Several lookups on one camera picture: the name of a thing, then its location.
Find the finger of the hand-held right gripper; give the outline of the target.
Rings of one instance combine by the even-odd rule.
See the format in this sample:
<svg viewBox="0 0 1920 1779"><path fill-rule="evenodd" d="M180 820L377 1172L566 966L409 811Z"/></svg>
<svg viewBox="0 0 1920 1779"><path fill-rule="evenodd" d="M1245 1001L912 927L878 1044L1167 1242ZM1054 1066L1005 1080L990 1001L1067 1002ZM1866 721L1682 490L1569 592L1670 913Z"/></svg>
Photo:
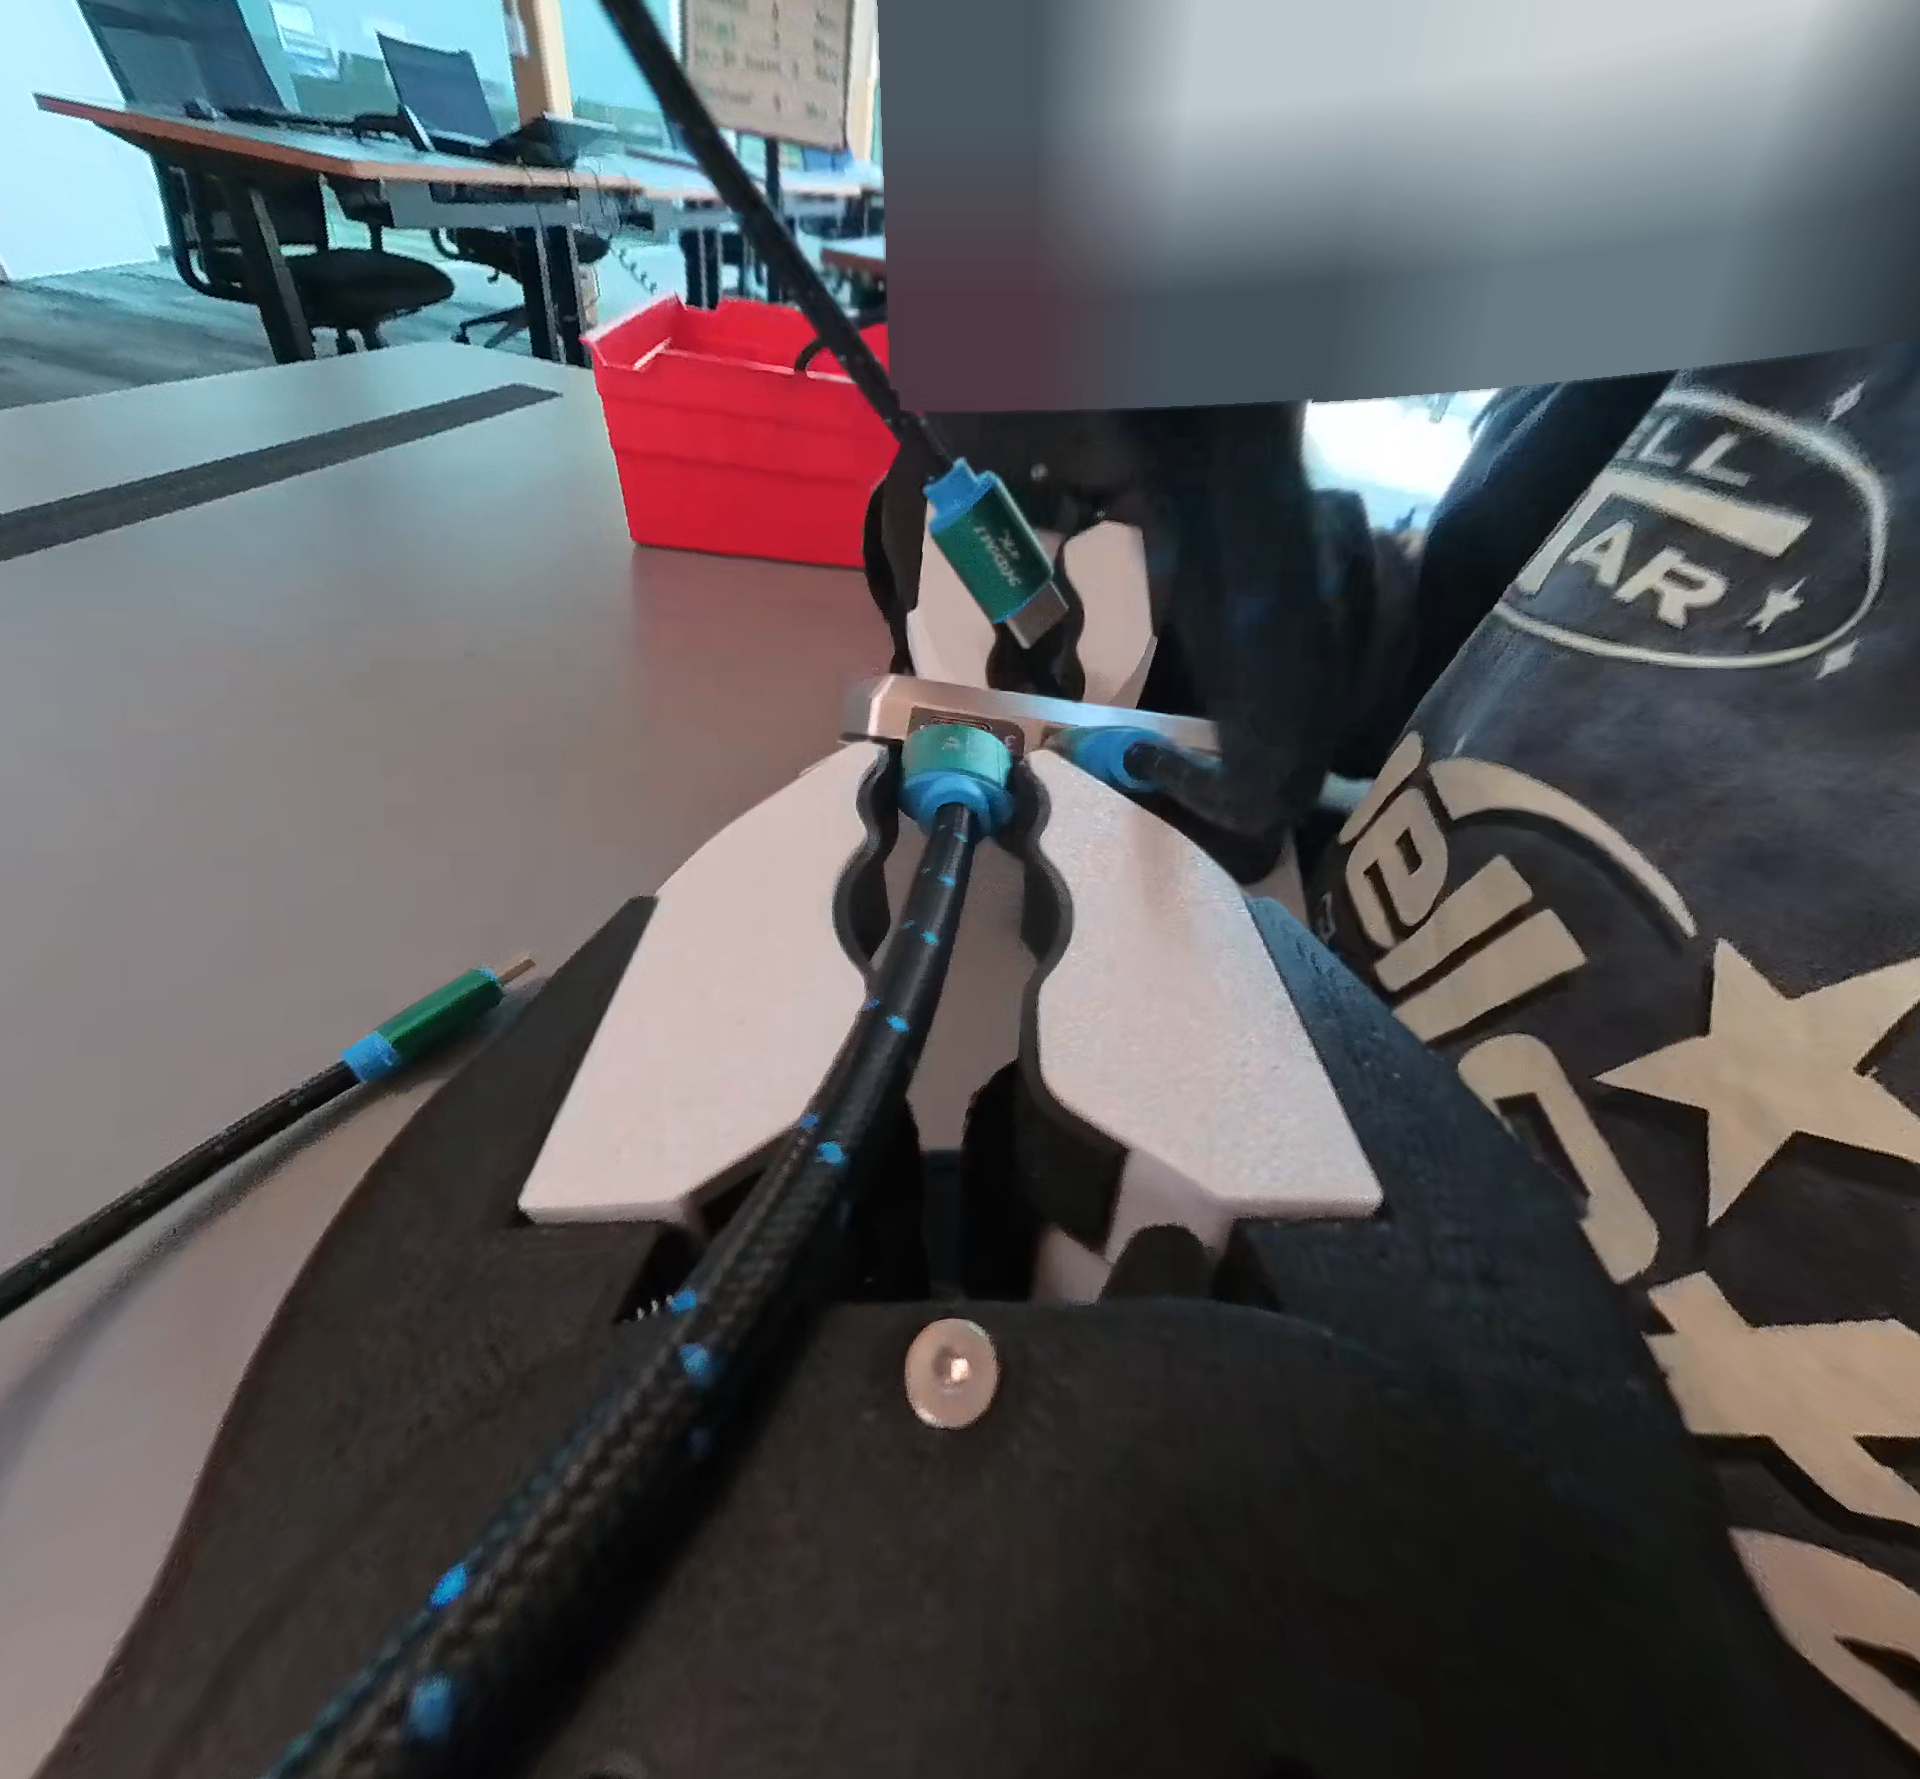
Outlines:
<svg viewBox="0 0 1920 1779"><path fill-rule="evenodd" d="M1137 707L1158 651L1140 528L1097 519L1071 537L1047 534L1046 549L1082 607L1073 639L1082 687L1068 698Z"/></svg>
<svg viewBox="0 0 1920 1779"><path fill-rule="evenodd" d="M996 628L944 557L923 557L918 599L904 612L900 674L953 687L990 689Z"/></svg>

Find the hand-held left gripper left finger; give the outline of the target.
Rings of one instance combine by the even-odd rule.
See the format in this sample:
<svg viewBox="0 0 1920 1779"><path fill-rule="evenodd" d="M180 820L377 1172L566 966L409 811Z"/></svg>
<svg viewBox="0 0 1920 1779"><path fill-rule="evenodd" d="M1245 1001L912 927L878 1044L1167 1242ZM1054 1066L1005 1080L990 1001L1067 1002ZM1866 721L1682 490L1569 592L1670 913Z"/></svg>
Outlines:
<svg viewBox="0 0 1920 1779"><path fill-rule="evenodd" d="M887 743L842 743L659 889L517 1208L708 1227L799 1120L891 924Z"/></svg>

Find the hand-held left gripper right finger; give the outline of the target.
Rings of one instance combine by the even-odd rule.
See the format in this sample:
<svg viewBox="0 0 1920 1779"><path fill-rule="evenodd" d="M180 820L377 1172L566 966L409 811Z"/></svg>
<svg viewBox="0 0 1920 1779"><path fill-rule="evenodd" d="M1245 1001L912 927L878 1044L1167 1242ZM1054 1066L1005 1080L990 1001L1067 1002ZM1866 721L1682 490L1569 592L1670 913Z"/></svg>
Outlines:
<svg viewBox="0 0 1920 1779"><path fill-rule="evenodd" d="M1021 1060L1068 1135L1046 1222L1120 1253L1182 1227L1379 1212L1379 1176L1236 880L1073 765L1032 765L1027 862L1060 926L1037 953Z"/></svg>

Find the silver HDMI splitter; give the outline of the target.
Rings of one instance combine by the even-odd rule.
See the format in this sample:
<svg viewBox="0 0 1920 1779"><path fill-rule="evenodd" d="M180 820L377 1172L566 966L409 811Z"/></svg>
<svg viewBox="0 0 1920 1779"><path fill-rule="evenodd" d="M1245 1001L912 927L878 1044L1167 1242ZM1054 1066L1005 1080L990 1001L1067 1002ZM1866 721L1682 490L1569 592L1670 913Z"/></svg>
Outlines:
<svg viewBox="0 0 1920 1779"><path fill-rule="evenodd" d="M963 725L996 737L1014 758L1051 747L1068 731L1135 731L1167 747L1217 758L1213 721L1167 716L1129 706L1077 702L996 687L932 681L918 674L876 674L856 681L842 699L845 742L903 743L919 729Z"/></svg>

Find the red plastic bin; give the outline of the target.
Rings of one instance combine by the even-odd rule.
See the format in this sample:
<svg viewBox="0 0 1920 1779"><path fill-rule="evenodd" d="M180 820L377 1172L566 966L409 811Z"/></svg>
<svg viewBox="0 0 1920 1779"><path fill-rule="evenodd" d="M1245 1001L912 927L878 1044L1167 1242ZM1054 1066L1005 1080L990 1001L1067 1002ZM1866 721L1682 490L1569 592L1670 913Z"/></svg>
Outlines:
<svg viewBox="0 0 1920 1779"><path fill-rule="evenodd" d="M662 298L583 340L630 538L803 566L860 566L895 439L794 306Z"/></svg>

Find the person's dark printed shirt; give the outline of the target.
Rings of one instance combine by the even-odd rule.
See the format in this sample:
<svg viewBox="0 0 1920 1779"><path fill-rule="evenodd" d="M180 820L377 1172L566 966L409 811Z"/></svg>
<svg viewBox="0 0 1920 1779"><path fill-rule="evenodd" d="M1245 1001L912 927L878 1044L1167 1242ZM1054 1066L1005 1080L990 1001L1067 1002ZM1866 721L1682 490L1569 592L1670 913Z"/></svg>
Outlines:
<svg viewBox="0 0 1920 1779"><path fill-rule="evenodd" d="M1579 1206L1834 1722L1915 1773L1918 346L1499 393L1313 926Z"/></svg>

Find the black office chair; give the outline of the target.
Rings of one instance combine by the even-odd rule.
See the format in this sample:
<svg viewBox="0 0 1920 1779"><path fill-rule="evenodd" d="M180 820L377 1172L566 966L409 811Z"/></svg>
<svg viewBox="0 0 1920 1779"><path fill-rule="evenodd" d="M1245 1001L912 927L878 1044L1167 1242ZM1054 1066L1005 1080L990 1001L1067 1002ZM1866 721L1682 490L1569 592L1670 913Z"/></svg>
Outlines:
<svg viewBox="0 0 1920 1779"><path fill-rule="evenodd" d="M491 114L476 65L463 48L419 46L377 35L382 62L400 101L432 148L481 153L507 164L571 170L583 151L600 151L607 139L582 121L537 114L531 124L503 132ZM478 265L491 276L521 283L522 256L512 230L432 230L436 248L449 260ZM596 230L571 230L577 256L578 329L596 312L596 266L609 253L609 238Z"/></svg>
<svg viewBox="0 0 1920 1779"><path fill-rule="evenodd" d="M127 107L190 124L284 116L239 0L75 0ZM332 241L322 176L275 160L150 146L167 248L185 287L252 306L276 361L307 358L298 334L380 352L387 329L453 296L426 260Z"/></svg>

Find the brown top desk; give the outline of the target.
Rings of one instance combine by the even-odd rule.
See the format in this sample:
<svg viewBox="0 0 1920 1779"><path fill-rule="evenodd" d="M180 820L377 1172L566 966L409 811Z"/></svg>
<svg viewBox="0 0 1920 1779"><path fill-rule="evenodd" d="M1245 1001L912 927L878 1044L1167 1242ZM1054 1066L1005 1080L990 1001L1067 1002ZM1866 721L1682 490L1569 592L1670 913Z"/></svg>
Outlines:
<svg viewBox="0 0 1920 1779"><path fill-rule="evenodd" d="M271 223L271 189L298 179L331 188L346 216L380 230L510 230L533 265L531 348L554 364L587 364L577 230L607 230L641 183L618 170L558 170L522 162L423 151L395 139L354 139L143 110L125 102L35 92L35 110L90 124L208 183L236 243L236 274L276 364L318 357L284 243Z"/></svg>

